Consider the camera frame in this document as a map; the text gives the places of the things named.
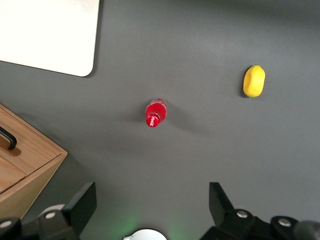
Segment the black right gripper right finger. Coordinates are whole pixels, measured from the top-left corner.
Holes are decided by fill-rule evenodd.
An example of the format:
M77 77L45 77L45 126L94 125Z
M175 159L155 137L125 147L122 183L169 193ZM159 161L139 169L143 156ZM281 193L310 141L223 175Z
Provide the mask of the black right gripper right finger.
M209 211L214 226L202 240L264 240L258 218L249 211L236 209L218 182L209 184Z

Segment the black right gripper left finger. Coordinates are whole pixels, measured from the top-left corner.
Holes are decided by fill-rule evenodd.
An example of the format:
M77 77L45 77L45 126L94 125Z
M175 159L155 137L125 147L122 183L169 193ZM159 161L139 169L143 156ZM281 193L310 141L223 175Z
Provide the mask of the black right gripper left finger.
M66 204L46 208L37 218L41 240L79 240L97 208L96 184L87 182Z

